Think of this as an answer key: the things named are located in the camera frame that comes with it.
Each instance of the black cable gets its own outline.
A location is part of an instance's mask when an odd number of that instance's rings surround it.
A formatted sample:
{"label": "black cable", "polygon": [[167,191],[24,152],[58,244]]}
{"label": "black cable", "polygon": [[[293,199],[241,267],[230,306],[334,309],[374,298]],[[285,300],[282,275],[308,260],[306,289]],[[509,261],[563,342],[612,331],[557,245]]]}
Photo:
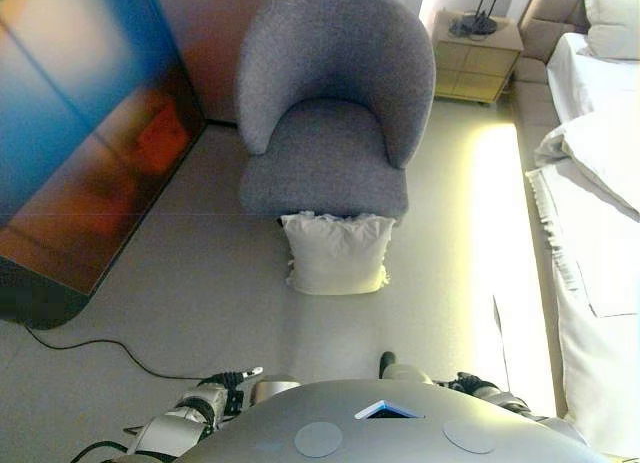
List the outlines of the black cable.
{"label": "black cable", "polygon": [[164,378],[166,380],[194,380],[194,381],[199,381],[199,380],[203,380],[205,378],[208,377],[201,377],[201,376],[173,376],[173,375],[163,375],[162,373],[158,373],[156,371],[153,371],[151,369],[149,369],[148,367],[146,367],[143,363],[140,362],[140,360],[138,360],[135,356],[133,356],[133,353],[131,353],[131,351],[129,350],[129,348],[127,348],[127,346],[124,343],[121,343],[120,341],[117,340],[109,340],[106,338],[100,338],[100,339],[96,339],[96,340],[89,340],[89,341],[84,341],[82,343],[77,343],[75,345],[70,345],[70,346],[54,346],[54,345],[50,345],[49,343],[43,341],[42,339],[40,339],[40,337],[38,337],[33,331],[31,331],[31,329],[28,326],[24,327],[25,330],[27,330],[27,332],[29,332],[29,334],[31,336],[33,336],[33,338],[40,343],[41,345],[49,348],[50,350],[72,350],[74,348],[80,348],[81,346],[86,346],[86,345],[92,345],[94,343],[111,343],[112,345],[117,345],[120,348],[122,348],[127,355],[129,355],[129,358],[131,358],[131,360],[133,360],[133,362],[138,365],[140,368],[142,368],[142,370],[144,370],[146,373],[149,373],[151,376],[155,376],[156,378]]}
{"label": "black cable", "polygon": [[108,446],[111,448],[115,448],[116,450],[120,450],[122,453],[126,453],[127,452],[127,447],[124,445],[121,445],[120,443],[116,443],[115,441],[98,441],[97,443],[94,443],[92,445],[87,446],[84,450],[82,450],[80,453],[78,453],[78,455],[71,460],[71,463],[78,463],[82,458],[84,458],[86,456],[87,453],[89,453],[90,451],[95,450],[96,448],[102,448],[103,446]]}

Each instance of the colorful wall panel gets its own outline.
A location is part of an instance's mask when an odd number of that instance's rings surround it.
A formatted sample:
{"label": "colorful wall panel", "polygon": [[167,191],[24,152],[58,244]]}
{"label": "colorful wall panel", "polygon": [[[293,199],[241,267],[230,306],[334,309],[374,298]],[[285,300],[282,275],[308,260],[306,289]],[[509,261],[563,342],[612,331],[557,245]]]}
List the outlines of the colorful wall panel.
{"label": "colorful wall panel", "polygon": [[154,0],[0,1],[0,317],[73,316],[203,127]]}

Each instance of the white pillow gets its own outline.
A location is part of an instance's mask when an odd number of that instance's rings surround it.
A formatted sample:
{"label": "white pillow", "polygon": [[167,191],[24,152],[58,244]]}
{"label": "white pillow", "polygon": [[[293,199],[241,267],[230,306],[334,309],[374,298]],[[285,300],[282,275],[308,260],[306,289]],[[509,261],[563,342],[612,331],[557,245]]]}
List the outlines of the white pillow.
{"label": "white pillow", "polygon": [[287,284],[310,295],[371,293],[388,283],[382,262],[393,218],[314,216],[281,217],[293,253]]}
{"label": "white pillow", "polygon": [[601,58],[640,59],[640,0],[584,0],[587,41]]}

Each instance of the white bedsheet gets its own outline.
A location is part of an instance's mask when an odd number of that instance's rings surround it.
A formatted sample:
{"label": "white bedsheet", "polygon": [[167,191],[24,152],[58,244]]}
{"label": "white bedsheet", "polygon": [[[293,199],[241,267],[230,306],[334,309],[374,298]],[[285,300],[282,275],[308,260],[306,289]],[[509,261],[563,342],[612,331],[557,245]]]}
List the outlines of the white bedsheet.
{"label": "white bedsheet", "polygon": [[640,99],[640,63],[590,55],[586,36],[562,35],[547,63],[558,117],[566,123],[595,110],[626,107]]}
{"label": "white bedsheet", "polygon": [[567,419],[596,450],[640,456],[637,215],[569,158],[527,176],[552,247]]}

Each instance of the armchair backrest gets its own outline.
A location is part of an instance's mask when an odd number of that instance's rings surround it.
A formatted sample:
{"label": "armchair backrest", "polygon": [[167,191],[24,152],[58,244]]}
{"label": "armchair backrest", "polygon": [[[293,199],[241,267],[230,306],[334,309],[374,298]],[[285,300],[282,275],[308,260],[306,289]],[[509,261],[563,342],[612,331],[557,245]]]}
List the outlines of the armchair backrest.
{"label": "armchair backrest", "polygon": [[378,119],[391,165],[418,147],[435,64],[422,23],[395,0],[274,0],[250,25],[236,81],[238,124],[262,154],[280,117],[310,98],[338,98]]}

